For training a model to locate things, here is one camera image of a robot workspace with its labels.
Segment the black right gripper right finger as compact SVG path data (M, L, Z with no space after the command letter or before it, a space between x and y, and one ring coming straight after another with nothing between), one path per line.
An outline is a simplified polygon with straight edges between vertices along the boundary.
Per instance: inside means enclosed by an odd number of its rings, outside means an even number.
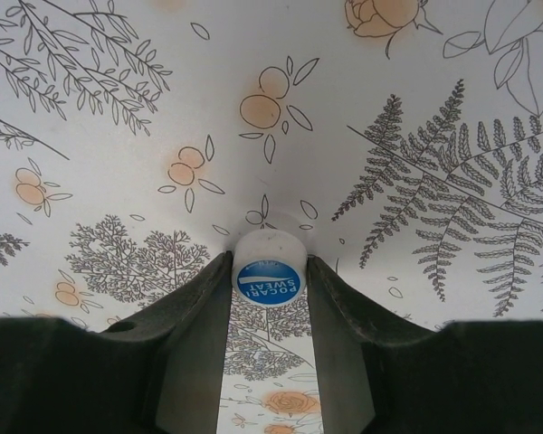
M543 320L432 331L308 261L325 434L543 434Z

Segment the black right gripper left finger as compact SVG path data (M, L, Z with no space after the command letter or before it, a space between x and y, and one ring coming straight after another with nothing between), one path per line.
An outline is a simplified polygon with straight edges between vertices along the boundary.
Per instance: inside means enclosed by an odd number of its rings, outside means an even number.
M231 267L220 254L99 333L0 317L0 434L216 434Z

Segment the white cap with blue print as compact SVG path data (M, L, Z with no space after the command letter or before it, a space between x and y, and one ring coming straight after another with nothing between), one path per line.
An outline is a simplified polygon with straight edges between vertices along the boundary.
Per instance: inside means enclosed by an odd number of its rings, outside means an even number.
M307 260L307 250L295 236L274 229L252 231L233 250L233 289L258 307L286 306L307 286Z

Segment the floral patterned table cover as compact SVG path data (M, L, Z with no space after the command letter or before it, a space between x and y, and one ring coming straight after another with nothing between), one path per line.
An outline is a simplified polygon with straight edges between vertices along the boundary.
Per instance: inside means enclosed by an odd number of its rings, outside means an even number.
M543 320L543 0L0 0L0 317L95 333L285 231L418 326ZM216 434L325 434L232 286Z

